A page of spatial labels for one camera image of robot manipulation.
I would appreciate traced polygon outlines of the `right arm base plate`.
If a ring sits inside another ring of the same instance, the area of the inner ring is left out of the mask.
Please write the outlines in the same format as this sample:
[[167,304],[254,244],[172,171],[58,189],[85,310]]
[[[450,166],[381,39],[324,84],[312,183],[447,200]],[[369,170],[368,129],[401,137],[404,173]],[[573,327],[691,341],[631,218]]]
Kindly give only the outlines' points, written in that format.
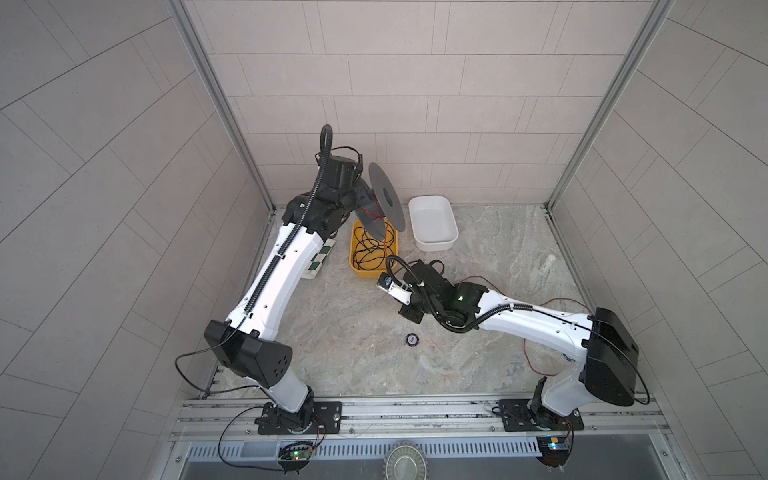
[[569,432],[584,429],[584,423],[578,410],[567,417],[563,417],[533,400],[501,399],[492,407],[492,413],[501,418],[506,432]]

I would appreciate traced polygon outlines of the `white plastic tray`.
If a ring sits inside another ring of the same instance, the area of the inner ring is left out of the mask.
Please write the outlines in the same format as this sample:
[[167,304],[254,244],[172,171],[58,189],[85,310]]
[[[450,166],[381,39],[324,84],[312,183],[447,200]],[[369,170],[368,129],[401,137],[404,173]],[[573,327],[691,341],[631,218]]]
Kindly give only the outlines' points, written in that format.
[[446,251],[459,238],[449,200],[440,195],[418,196],[408,203],[416,247],[423,252]]

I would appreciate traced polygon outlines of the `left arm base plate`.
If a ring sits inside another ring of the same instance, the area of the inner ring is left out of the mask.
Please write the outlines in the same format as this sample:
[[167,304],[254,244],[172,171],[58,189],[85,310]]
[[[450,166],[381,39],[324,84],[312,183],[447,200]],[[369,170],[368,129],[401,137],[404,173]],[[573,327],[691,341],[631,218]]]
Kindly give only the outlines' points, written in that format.
[[272,403],[254,420],[259,435],[338,434],[342,403],[308,399],[297,412],[288,412]]

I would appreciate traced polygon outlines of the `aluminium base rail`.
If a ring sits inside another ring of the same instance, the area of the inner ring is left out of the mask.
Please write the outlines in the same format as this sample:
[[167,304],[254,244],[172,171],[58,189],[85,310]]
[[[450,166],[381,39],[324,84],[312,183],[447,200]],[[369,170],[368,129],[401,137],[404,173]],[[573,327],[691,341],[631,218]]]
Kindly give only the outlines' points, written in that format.
[[[535,427],[518,417],[505,418],[498,403],[521,398],[512,394],[329,397],[341,404],[326,438],[416,439],[421,437],[500,437],[559,435],[666,434],[671,428],[656,401],[643,406],[617,407],[598,402],[579,408],[568,426],[554,430]],[[255,420],[262,399],[184,401],[170,427],[173,441],[262,440]]]

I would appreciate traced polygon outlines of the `right circuit board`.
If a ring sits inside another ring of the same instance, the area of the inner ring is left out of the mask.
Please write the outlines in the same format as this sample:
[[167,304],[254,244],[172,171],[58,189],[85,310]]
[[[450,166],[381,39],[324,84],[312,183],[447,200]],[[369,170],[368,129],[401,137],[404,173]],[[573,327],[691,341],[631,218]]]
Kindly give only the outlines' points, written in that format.
[[541,459],[567,458],[571,453],[572,442],[564,436],[537,437],[537,445],[541,453]]

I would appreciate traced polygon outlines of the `left circuit board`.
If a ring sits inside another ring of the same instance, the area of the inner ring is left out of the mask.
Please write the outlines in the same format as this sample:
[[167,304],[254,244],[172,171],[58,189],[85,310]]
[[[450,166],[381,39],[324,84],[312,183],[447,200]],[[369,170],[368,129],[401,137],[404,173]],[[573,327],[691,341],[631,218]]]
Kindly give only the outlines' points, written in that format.
[[283,446],[278,452],[279,462],[308,462],[315,451],[315,444],[308,441]]

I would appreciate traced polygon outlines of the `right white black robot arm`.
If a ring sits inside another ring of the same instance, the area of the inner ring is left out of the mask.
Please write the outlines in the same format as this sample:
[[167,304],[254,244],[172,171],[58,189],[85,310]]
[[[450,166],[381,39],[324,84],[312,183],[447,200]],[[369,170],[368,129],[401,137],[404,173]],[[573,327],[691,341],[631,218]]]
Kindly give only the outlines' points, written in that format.
[[578,429],[580,407],[602,401],[631,407],[636,388],[645,382],[637,364],[639,348],[617,315],[598,308],[591,314],[569,313],[514,300],[485,285],[446,280],[432,263],[411,263],[390,255],[378,287],[401,305],[413,323],[431,315],[445,330],[501,332],[557,350],[568,368],[542,377],[522,409],[499,404],[501,417],[516,418],[540,430]]

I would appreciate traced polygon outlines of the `grey cable spool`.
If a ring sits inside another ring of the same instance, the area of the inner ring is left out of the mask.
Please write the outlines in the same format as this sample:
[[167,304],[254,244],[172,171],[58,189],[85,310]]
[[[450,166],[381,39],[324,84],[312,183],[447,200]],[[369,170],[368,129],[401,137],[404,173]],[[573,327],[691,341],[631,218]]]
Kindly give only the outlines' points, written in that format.
[[370,183],[364,179],[355,182],[354,211],[370,237],[377,241],[385,241],[387,226],[393,227],[398,232],[405,230],[406,221],[402,204],[392,182],[377,163],[369,165],[369,179]]

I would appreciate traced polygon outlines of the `circuit board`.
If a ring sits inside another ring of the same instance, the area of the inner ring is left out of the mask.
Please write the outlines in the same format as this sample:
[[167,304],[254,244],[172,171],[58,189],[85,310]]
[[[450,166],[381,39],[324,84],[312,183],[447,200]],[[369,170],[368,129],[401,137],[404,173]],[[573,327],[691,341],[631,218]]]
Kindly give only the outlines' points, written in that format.
[[315,444],[308,441],[283,446],[278,452],[279,462],[308,462],[315,451]]
[[571,453],[572,442],[564,436],[537,437],[537,445],[541,453],[541,459],[567,458]]

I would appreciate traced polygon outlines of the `green white checkerboard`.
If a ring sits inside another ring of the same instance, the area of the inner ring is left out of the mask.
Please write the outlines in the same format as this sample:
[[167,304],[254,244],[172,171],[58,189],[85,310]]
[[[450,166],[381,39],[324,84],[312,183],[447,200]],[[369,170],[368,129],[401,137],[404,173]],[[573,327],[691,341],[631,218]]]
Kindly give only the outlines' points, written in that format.
[[310,243],[307,247],[303,248],[301,256],[304,260],[305,268],[302,271],[300,278],[306,280],[314,279],[324,265],[327,257],[332,252],[335,244],[335,239],[328,239],[324,241],[322,246]]

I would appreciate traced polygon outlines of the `round grey vent disc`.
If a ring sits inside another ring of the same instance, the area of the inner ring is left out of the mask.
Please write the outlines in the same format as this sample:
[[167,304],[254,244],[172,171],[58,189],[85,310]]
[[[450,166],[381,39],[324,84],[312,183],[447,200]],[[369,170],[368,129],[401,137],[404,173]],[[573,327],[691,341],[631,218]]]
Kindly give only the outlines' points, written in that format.
[[417,445],[401,442],[387,453],[383,464],[385,480],[427,480],[428,465]]

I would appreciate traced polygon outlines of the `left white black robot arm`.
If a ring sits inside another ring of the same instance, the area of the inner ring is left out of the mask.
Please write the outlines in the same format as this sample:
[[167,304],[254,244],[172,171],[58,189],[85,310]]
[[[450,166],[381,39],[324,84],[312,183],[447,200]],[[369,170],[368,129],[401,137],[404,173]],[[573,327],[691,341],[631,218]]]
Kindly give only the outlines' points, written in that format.
[[277,424],[292,433],[313,423],[314,394],[290,367],[292,348],[276,340],[287,304],[303,272],[351,214],[374,233],[386,230],[375,193],[362,177],[363,158],[336,155],[330,125],[320,131],[316,160],[313,186],[289,202],[269,260],[226,320],[210,321],[204,332],[208,351],[262,390]]

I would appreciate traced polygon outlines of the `yellow plastic tray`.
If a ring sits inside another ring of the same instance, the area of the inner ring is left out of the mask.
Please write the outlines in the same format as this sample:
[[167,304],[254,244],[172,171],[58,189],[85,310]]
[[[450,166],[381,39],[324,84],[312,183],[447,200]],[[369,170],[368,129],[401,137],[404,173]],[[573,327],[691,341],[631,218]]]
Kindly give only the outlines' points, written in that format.
[[385,239],[376,240],[359,220],[353,224],[349,266],[362,279],[377,279],[382,272],[386,272],[386,258],[398,254],[398,232],[388,220],[385,226]]

